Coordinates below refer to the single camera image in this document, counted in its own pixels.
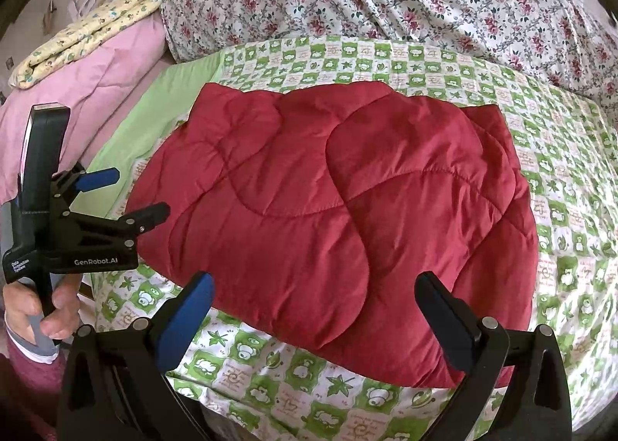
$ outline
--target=maroon sleeve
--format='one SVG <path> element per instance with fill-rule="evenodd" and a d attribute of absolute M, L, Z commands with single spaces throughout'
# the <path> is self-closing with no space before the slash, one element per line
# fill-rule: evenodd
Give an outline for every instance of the maroon sleeve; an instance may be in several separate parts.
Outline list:
<path fill-rule="evenodd" d="M 17 393 L 22 406 L 47 425 L 56 424 L 56 410 L 63 384 L 66 358 L 60 352 L 52 364 L 31 361 L 8 339 L 8 359 L 17 381 Z"/>

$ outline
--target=green checkered bed sheet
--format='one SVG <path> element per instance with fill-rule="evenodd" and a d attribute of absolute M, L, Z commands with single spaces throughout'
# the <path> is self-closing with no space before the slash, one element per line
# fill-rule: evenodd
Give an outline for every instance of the green checkered bed sheet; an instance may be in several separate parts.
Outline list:
<path fill-rule="evenodd" d="M 301 37 L 221 54 L 219 82 L 243 91 L 381 80 L 408 96 L 462 107 L 498 104 L 530 183 L 540 238 L 530 328 L 545 323 L 556 332 L 575 427 L 616 394 L 617 139 L 595 103 L 510 68 L 418 44 Z M 133 180 L 186 118 L 171 122 L 150 152 L 135 160 Z M 126 188 L 109 216 L 123 213 L 131 185 Z M 180 292 L 147 265 L 97 274 L 93 281 L 100 331 L 152 316 Z M 214 308 L 169 379 L 179 392 L 263 441 L 414 441 L 452 394 L 364 378 Z M 489 428 L 503 394 L 494 391 L 471 438 Z"/>

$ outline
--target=metal screw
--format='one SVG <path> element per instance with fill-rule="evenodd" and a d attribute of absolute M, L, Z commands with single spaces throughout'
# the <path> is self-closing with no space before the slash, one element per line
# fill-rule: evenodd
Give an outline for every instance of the metal screw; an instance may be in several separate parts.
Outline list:
<path fill-rule="evenodd" d="M 539 331 L 543 333 L 545 336 L 551 336 L 554 332 L 551 330 L 549 326 L 546 324 L 541 324 L 539 326 Z"/>
<path fill-rule="evenodd" d="M 483 326 L 485 326 L 488 330 L 494 330 L 498 327 L 498 321 L 496 321 L 493 317 L 483 317 Z"/>
<path fill-rule="evenodd" d="M 88 336 L 91 331 L 92 331 L 92 327 L 88 326 L 87 324 L 84 324 L 84 326 L 82 326 L 81 328 L 77 330 L 77 336 L 81 336 L 83 338 L 84 336 Z"/>
<path fill-rule="evenodd" d="M 131 324 L 131 326 L 133 326 L 134 330 L 143 331 L 144 329 L 148 327 L 149 324 L 150 322 L 148 321 L 147 318 L 140 317 L 139 319 L 135 319 L 133 321 L 133 324 Z"/>

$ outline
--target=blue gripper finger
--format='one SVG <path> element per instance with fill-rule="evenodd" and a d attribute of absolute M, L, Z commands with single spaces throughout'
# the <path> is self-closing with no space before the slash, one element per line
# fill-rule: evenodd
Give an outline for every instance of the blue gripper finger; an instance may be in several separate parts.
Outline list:
<path fill-rule="evenodd" d="M 185 287 L 177 299 L 166 304 L 179 302 L 169 317 L 165 328 L 154 342 L 154 356 L 161 373 L 176 369 L 185 355 L 189 344 L 200 329 L 202 321 L 214 299 L 214 280 L 208 273 L 198 273 Z"/>
<path fill-rule="evenodd" d="M 97 172 L 82 174 L 75 182 L 75 189 L 80 192 L 90 192 L 104 186 L 114 185 L 119 179 L 120 171 L 115 167 L 97 170 Z"/>

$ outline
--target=folded red comforter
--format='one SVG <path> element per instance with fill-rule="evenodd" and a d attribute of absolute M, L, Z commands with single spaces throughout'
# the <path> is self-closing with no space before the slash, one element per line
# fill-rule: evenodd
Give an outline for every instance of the folded red comforter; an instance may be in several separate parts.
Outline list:
<path fill-rule="evenodd" d="M 480 317 L 530 321 L 537 231 L 497 106 L 380 82 L 208 83 L 127 210 L 157 201 L 171 216 L 138 244 L 155 270 L 179 284 L 209 271 L 214 307 L 375 380 L 461 379 L 414 301 L 422 271 Z"/>

